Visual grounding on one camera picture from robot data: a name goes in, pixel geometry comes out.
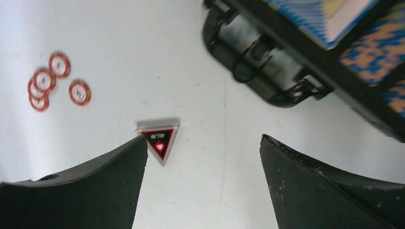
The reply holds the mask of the black triangular all-in button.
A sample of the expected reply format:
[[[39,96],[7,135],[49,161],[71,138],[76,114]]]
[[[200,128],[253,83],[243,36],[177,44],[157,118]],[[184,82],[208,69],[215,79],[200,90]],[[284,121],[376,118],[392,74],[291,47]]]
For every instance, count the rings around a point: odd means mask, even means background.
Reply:
[[[162,167],[167,163],[181,120],[178,117],[139,120],[136,131],[146,138],[149,150]]]

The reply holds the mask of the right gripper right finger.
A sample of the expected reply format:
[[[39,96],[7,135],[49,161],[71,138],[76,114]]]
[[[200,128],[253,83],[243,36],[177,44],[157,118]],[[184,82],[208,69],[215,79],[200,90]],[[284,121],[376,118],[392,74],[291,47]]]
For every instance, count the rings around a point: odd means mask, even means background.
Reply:
[[[281,229],[402,229],[405,187],[353,174],[262,135],[260,157]]]

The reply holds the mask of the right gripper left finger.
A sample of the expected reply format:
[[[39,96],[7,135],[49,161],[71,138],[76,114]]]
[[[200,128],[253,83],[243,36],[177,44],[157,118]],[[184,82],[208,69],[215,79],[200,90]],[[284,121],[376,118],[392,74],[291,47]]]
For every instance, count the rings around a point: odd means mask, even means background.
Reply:
[[[130,229],[148,158],[145,137],[39,180],[2,182],[3,229]]]

